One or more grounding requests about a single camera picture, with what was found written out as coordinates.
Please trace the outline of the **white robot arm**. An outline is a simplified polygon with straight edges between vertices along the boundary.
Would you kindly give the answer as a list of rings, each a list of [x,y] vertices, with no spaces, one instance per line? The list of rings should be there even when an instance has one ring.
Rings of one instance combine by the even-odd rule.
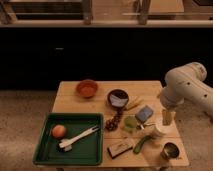
[[[207,70],[199,62],[169,70],[165,74],[166,86],[159,94],[162,106],[171,110],[187,99],[202,108],[213,124],[213,87],[204,83],[206,77]]]

